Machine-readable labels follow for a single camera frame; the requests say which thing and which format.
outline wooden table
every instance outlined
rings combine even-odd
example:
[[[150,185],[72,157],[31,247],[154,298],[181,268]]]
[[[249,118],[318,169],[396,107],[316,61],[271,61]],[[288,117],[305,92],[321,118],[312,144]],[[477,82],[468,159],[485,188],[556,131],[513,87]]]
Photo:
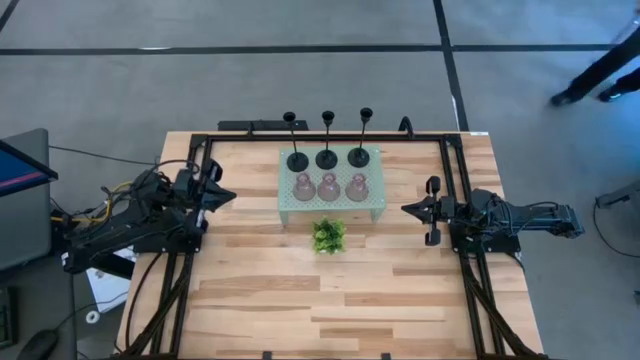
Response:
[[[162,160],[185,159],[191,134],[168,133]],[[502,196],[489,136],[463,133],[462,139],[472,188]],[[376,225],[366,211],[328,214],[347,226],[348,249],[333,256],[316,255],[311,247],[310,223],[320,214],[292,214],[289,225],[280,224],[278,154],[289,145],[214,144],[212,157],[224,168],[220,185],[238,197],[207,216],[210,226],[195,256],[180,358],[260,358],[262,351],[272,351],[276,359],[379,358],[383,352],[394,358],[475,358],[460,265],[446,227],[441,227],[442,244],[427,248],[427,227],[400,210],[425,196],[429,176],[443,177],[438,145],[378,143],[387,210]],[[453,150],[450,155],[456,192],[462,194]],[[180,167],[162,170],[171,177]],[[135,267],[118,337],[121,348],[133,292],[152,257],[141,256]],[[525,344],[541,352],[523,271],[504,254],[488,254],[487,260],[500,312]],[[165,264],[166,256],[144,283],[132,337],[156,310]],[[484,310],[481,318],[487,351],[493,352]],[[173,315],[167,319],[165,351]]]

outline pink glass bottle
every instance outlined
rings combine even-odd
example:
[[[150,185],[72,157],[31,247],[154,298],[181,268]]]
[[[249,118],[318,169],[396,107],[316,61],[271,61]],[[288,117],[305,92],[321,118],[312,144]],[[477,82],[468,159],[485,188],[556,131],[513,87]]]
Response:
[[[336,182],[334,173],[322,176],[322,182],[318,185],[318,196],[324,201],[334,201],[340,197],[340,185]]]
[[[367,178],[363,174],[353,175],[353,179],[347,185],[345,193],[353,201],[364,201],[369,196],[369,188],[366,184]]]
[[[309,201],[316,196],[316,186],[313,185],[309,174],[302,172],[296,177],[296,184],[293,186],[293,196],[300,201]]]

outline monitor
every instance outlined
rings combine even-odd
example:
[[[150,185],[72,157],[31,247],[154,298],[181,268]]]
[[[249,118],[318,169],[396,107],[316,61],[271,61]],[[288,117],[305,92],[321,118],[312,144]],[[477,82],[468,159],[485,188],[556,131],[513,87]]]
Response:
[[[58,179],[58,174],[31,156],[0,140],[0,196]]]

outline glass shelf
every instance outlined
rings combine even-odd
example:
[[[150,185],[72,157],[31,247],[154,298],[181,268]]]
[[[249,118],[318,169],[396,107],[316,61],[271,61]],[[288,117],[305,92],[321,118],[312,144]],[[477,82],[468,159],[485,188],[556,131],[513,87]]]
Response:
[[[278,177],[278,212],[283,224],[287,224],[290,212],[300,211],[353,211],[369,210],[371,221],[376,223],[387,207],[384,191],[384,178],[382,176],[382,161],[380,147],[377,145],[363,145],[369,152],[369,164],[363,168],[356,168],[349,164],[347,154],[354,148],[353,145],[331,145],[338,156],[338,164],[331,170],[320,169],[316,165],[316,154],[324,150],[324,146],[298,146],[298,151],[307,155],[309,166],[305,170],[311,177],[311,181],[316,189],[322,181],[322,175],[333,172],[336,175],[336,182],[340,184],[340,197],[332,202],[326,202],[316,196],[309,201],[300,201],[293,196],[293,187],[296,184],[295,173],[287,167],[287,158],[293,153],[293,147],[280,149],[280,173]],[[361,202],[352,201],[345,194],[347,184],[351,182],[353,175],[364,174],[367,178],[369,196]]]

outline green plant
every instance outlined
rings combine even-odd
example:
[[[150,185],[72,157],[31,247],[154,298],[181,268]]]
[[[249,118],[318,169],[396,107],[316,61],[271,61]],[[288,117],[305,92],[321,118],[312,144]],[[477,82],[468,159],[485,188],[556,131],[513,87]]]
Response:
[[[316,253],[335,254],[345,251],[344,234],[347,228],[342,220],[322,218],[320,223],[313,222],[313,250]]]

